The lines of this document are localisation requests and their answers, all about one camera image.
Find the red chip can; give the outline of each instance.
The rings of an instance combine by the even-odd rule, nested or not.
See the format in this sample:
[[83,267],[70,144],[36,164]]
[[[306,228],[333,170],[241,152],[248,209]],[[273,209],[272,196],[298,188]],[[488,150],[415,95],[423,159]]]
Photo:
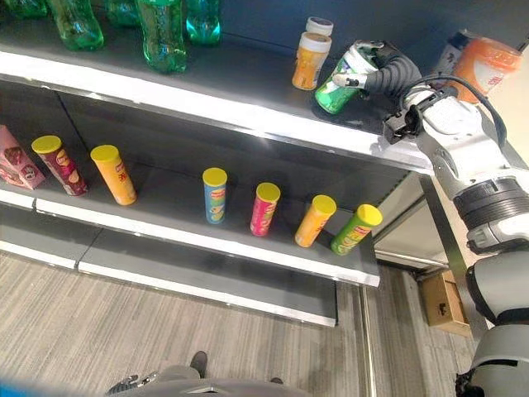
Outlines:
[[77,167],[64,149],[63,142],[58,136],[45,135],[31,143],[33,151],[48,166],[51,173],[63,185],[70,196],[79,196],[88,191],[84,179]]
[[250,222],[250,231],[254,236],[262,237],[268,234],[280,195],[281,190],[275,184],[264,182],[257,186]]

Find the white shelf edge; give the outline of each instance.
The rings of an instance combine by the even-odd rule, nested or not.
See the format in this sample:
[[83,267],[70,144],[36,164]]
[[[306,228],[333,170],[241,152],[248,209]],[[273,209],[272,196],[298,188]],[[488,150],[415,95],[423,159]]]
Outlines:
[[195,93],[181,88],[114,74],[86,66],[45,60],[28,55],[0,51],[0,74],[38,81],[56,87],[73,88],[93,99],[105,96],[136,104],[186,113],[196,117],[224,122],[237,131],[260,138],[287,142],[304,142],[334,153],[347,151],[408,165],[417,172],[431,174],[431,162],[407,140],[389,145],[383,136],[327,122],[319,122],[278,112],[258,105]]
[[306,313],[300,310],[284,308],[276,304],[267,304],[258,300],[243,298],[234,294],[227,294],[224,292],[213,291],[210,289],[193,287],[192,285],[180,284],[174,281],[162,280],[155,277],[149,277],[147,275],[139,275],[137,273],[131,273],[129,271],[112,269],[106,266],[94,265],[92,263],[80,261],[79,271],[83,273],[103,275],[106,277],[112,277],[113,279],[130,281],[141,285],[149,285],[158,289],[167,289],[182,294],[188,294],[198,296],[201,298],[216,300],[224,302],[228,305],[241,306],[244,308],[255,309],[261,312],[277,314],[279,316],[287,318],[296,318],[303,322],[315,323],[318,325],[324,325],[327,327],[335,327],[336,319],[318,316],[313,313]]
[[33,209],[35,199],[25,194],[10,192],[0,189],[0,202],[15,205],[17,207]]
[[99,213],[90,209],[54,203],[42,198],[36,200],[36,210],[42,213],[50,213],[61,217],[77,219],[83,222],[95,223],[98,226],[111,227],[117,230],[131,232],[136,236],[146,235],[192,246],[205,247],[207,249],[225,252],[235,256],[267,261],[291,269],[305,271],[313,275],[331,277],[334,281],[346,280],[352,283],[370,285],[373,287],[378,287],[380,282],[378,275],[369,275],[359,270],[346,269],[341,266],[329,265],[327,263],[312,261],[297,256],[283,254],[281,252],[248,246],[239,242],[230,242],[221,238],[209,237],[179,229],[173,229],[171,227],[136,221],[129,218],[119,217],[117,215]]
[[11,252],[20,256],[34,259],[36,261],[45,262],[48,265],[57,265],[60,267],[66,267],[68,269],[75,269],[76,261],[61,256],[49,254],[42,251],[33,250],[26,246],[19,246],[17,244],[11,244],[10,242],[0,241],[0,250]]

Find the cardboard box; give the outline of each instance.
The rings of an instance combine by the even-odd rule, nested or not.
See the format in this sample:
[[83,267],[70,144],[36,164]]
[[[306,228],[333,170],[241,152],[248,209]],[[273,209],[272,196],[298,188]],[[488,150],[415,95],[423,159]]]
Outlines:
[[450,271],[424,280],[421,289],[428,324],[431,327],[464,337],[472,336],[454,276]]
[[6,126],[0,126],[0,177],[9,184],[34,189],[44,180]]

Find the person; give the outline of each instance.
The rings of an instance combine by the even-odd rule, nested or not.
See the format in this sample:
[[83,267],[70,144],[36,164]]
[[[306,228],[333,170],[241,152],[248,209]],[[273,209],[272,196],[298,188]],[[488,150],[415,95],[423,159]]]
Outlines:
[[107,395],[116,397],[179,397],[217,393],[230,397],[310,397],[310,394],[283,385],[279,378],[270,382],[206,378],[207,354],[197,352],[189,366],[170,366],[142,380],[129,376],[115,384]]

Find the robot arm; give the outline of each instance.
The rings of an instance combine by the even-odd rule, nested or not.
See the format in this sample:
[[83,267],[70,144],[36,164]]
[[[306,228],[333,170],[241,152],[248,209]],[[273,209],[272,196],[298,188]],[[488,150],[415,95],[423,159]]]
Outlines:
[[[424,84],[440,76],[417,77],[417,67],[392,46],[378,57],[386,43],[355,45],[379,71],[337,74],[335,84],[399,99],[398,111],[384,122],[384,136],[392,144],[417,143],[469,230],[469,248],[496,254],[477,261],[466,274],[476,308],[496,327],[485,333],[470,371],[458,375],[457,395],[529,395],[528,172],[510,166],[484,133],[476,107],[457,100],[452,87],[435,90]],[[493,114],[501,146],[503,121],[486,98],[478,98]]]

